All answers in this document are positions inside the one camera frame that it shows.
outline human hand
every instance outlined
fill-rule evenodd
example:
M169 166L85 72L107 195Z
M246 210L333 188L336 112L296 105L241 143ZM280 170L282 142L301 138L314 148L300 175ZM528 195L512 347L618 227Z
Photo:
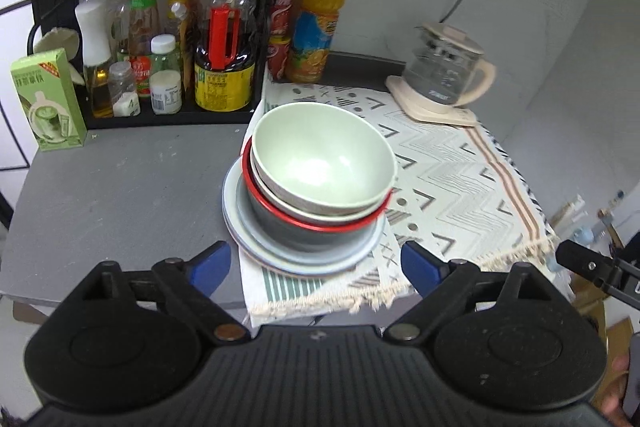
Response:
M629 371L629 355L622 355L613 359L611 368L615 372ZM622 410L622 399L625 397L627 377L627 373L620 375L607 386L600 405L600 412L615 427L632 427L631 423L629 423L629 418L626 417Z

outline yellow bottle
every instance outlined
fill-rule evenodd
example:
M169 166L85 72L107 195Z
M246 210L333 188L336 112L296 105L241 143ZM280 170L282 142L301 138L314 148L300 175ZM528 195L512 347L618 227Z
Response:
M286 77L291 82L317 82L329 54L344 0L302 0L293 34Z

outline kettle base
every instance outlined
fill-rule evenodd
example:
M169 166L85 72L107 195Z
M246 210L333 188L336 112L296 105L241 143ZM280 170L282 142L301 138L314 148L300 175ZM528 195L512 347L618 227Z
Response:
M478 124L478 118L473 111L428 100L411 88L402 76L388 76L385 85L398 105L412 120L462 127L474 127Z

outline patterned cloth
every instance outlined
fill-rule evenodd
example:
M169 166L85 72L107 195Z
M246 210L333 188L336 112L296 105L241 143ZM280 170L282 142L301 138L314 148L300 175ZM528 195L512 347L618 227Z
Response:
M400 247L408 240L444 261L467 259L487 270L506 271L515 261L529 261L552 279L544 260L556 236L513 161L482 126L418 123L389 93L370 89L267 83L264 93L267 111L285 103L321 102L365 118L391 144L399 177L383 239L352 271L322 279L287 277L240 251L254 327L282 318L356 312L363 303L374 309L390 306L412 292L399 262Z

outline gray tabletop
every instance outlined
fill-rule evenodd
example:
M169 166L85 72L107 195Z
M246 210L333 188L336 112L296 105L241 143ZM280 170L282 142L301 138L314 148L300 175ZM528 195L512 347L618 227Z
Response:
M0 293L56 305L104 259L147 270L230 242L220 212L245 125L89 131L84 147L38 152L15 209ZM237 266L223 286L242 301Z

